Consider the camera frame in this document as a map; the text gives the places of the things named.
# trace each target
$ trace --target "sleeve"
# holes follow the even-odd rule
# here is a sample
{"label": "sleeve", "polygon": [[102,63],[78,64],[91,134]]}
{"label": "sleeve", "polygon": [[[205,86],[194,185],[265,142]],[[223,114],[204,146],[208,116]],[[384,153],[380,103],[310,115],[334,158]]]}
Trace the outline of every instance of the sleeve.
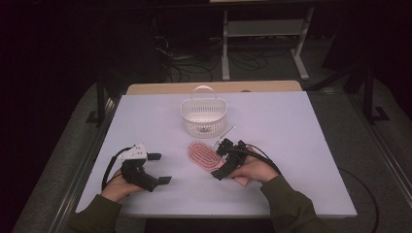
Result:
{"label": "sleeve", "polygon": [[260,190],[269,201],[270,217],[277,233],[333,232],[316,216],[312,201],[293,190],[283,176],[265,183]]}
{"label": "sleeve", "polygon": [[96,195],[82,211],[68,222],[69,232],[110,232],[116,230],[121,204]]}

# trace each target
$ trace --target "floor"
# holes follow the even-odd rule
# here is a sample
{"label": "floor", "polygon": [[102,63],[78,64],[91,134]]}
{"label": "floor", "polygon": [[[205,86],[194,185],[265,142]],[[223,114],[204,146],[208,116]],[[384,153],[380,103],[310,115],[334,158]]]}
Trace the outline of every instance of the floor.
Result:
{"label": "floor", "polygon": [[[294,43],[293,38],[231,42],[231,80],[297,80],[306,88],[334,73],[322,68],[331,39],[308,39],[301,56],[310,80],[301,81],[289,53]],[[211,50],[219,51],[219,40],[211,41],[211,45]],[[218,53],[182,52],[171,60],[172,68],[166,81],[216,82],[222,76],[220,64]],[[345,82],[343,78],[319,91],[308,92],[333,158],[358,211],[356,217],[326,219],[326,222],[336,232],[410,232],[411,122],[396,105],[388,89],[375,82],[374,105],[383,107],[391,120],[371,125],[361,113],[362,89],[357,94],[348,95],[343,91]],[[109,101],[107,117],[100,128],[96,128],[95,123],[86,123],[90,112],[96,111],[95,95],[95,86],[91,86],[79,102],[17,222],[15,232],[66,230],[67,217],[73,214],[82,186],[86,183],[87,172],[92,168],[93,157],[104,140],[105,130],[116,109],[116,100]],[[143,232],[145,223],[145,219],[122,216],[117,232]]]}

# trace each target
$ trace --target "dark background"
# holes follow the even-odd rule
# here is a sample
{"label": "dark background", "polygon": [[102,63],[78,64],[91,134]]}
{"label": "dark background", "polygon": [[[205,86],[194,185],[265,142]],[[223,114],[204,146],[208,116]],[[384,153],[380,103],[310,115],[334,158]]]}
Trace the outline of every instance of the dark background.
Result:
{"label": "dark background", "polygon": [[[70,115],[97,77],[113,97],[131,83],[164,80],[164,57],[155,51],[150,27],[153,15],[80,10],[96,2],[0,3],[2,232],[13,229]],[[366,54],[376,78],[412,118],[412,20],[406,2],[320,8],[310,34],[336,34],[327,68],[338,71]],[[196,14],[162,18],[177,46],[185,40],[201,45],[216,32],[215,20],[221,21]],[[193,24],[196,19],[203,30]],[[183,22],[192,33],[180,38]]]}

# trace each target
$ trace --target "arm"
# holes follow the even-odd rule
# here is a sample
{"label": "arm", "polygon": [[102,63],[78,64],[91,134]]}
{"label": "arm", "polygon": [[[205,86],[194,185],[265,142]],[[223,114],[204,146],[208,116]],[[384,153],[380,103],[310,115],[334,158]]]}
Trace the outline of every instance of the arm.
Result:
{"label": "arm", "polygon": [[121,209],[119,202],[141,190],[143,188],[125,181],[117,171],[100,195],[96,195],[82,212],[70,218],[69,232],[115,232]]}
{"label": "arm", "polygon": [[260,190],[269,202],[270,217],[276,232],[333,232],[316,216],[309,198],[293,190],[283,176],[257,158],[248,156],[245,163],[229,176],[245,176],[262,183]]}

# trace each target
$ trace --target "basket handle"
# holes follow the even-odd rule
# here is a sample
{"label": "basket handle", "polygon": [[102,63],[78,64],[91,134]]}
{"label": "basket handle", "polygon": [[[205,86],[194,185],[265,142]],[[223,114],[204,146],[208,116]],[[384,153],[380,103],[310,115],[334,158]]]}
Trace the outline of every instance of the basket handle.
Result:
{"label": "basket handle", "polygon": [[215,94],[215,99],[218,98],[218,96],[216,95],[215,90],[214,90],[212,87],[210,87],[209,85],[200,85],[200,86],[198,86],[197,88],[195,88],[195,89],[193,90],[193,92],[192,92],[191,95],[190,95],[190,99],[193,98],[194,92],[196,92],[196,91],[199,90],[199,89],[209,89],[209,90],[212,90],[213,93]]}

